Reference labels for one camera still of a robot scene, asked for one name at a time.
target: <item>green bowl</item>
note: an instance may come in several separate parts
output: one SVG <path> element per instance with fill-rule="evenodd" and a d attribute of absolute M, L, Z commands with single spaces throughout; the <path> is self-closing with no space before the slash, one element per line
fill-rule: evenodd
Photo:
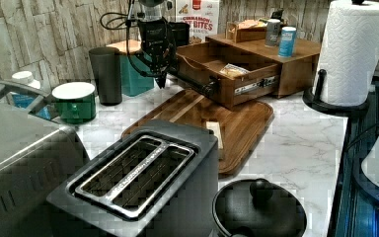
<path fill-rule="evenodd" d="M 95 86 L 86 82 L 71 82 L 52 91 L 60 118 L 71 124 L 90 121 L 96 116 Z"/>

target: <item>marble countertop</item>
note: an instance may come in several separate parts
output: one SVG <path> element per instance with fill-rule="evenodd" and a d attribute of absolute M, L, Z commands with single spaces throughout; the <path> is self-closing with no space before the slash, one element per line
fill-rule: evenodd
<path fill-rule="evenodd" d="M 96 118 L 76 126 L 90 158 L 181 90 L 176 80 L 168 80 L 165 89 L 155 88 L 133 98 L 123 96 L 117 106 L 104 107 L 97 98 Z M 235 180 L 266 178 L 293 193 L 303 204 L 308 222 L 305 237 L 327 236 L 346 118 L 309 109 L 301 94 L 278 100 L 261 97 L 259 101 L 273 107 L 273 121 L 237 175 L 220 179 L 219 188 Z"/>

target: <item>white paper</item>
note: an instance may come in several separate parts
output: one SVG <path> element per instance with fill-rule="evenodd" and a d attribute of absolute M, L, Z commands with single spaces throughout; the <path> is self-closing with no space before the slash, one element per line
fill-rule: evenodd
<path fill-rule="evenodd" d="M 332 2 L 317 70 L 327 70 L 321 100 L 342 107 L 364 103 L 378 58 L 379 3 Z"/>

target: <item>cereal box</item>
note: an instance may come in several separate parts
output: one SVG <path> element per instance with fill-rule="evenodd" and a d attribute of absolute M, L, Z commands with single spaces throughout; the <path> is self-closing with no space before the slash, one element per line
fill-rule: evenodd
<path fill-rule="evenodd" d="M 220 0 L 176 0 L 176 19 L 190 25 L 190 44 L 217 34 L 219 7 Z"/>

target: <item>wall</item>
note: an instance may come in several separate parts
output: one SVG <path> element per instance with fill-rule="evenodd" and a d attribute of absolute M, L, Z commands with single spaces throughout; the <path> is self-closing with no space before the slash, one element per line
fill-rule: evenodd
<path fill-rule="evenodd" d="M 0 80 L 31 70 L 43 89 L 93 77 L 88 51 L 125 40 L 102 14 L 127 11 L 125 0 L 0 0 Z"/>
<path fill-rule="evenodd" d="M 302 39 L 320 41 L 330 0 L 222 0 L 219 33 L 226 22 L 269 16 L 284 18 Z M 50 92 L 60 83 L 91 81 L 90 48 L 125 40 L 124 31 L 100 26 L 102 14 L 125 13 L 126 0 L 0 0 L 0 80 L 31 70 Z"/>

